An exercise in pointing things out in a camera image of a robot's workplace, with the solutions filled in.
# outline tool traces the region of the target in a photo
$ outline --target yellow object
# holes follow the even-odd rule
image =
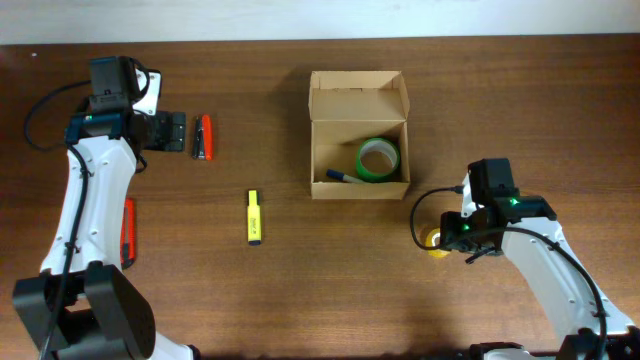
[[[429,235],[427,235],[425,244],[427,246],[436,246],[438,245],[436,243],[437,239],[440,239],[440,228],[435,228],[431,230],[431,232],[429,232]],[[429,255],[438,259],[442,259],[443,257],[449,255],[449,251],[444,251],[444,250],[429,250],[427,252],[429,253]]]
[[[249,245],[260,245],[262,243],[262,225],[260,224],[260,196],[257,190],[249,190],[247,226]]]

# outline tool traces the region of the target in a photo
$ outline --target red utility knife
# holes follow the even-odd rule
[[[211,116],[207,114],[200,116],[196,120],[192,156],[196,160],[213,160],[213,124]]]
[[[120,264],[122,270],[129,268],[136,260],[136,215],[133,199],[124,201],[122,231],[120,232]]]

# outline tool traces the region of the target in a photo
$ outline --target blue marker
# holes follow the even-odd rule
[[[331,170],[331,169],[327,169],[327,176],[330,178],[334,178],[340,181],[344,181],[344,182],[349,182],[349,183],[353,183],[353,184],[364,184],[365,182],[358,179],[358,178],[354,178],[353,176],[349,176],[349,175],[345,175],[343,173],[341,173],[340,171],[335,171],[335,170]]]

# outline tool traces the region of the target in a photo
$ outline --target yellow highlighter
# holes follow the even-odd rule
[[[257,190],[249,190],[247,225],[249,228],[249,245],[260,245],[262,243],[262,225],[260,224],[260,196]]]

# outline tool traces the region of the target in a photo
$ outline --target box flap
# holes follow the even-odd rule
[[[399,71],[314,71],[309,88],[312,121],[397,120],[409,115]]]

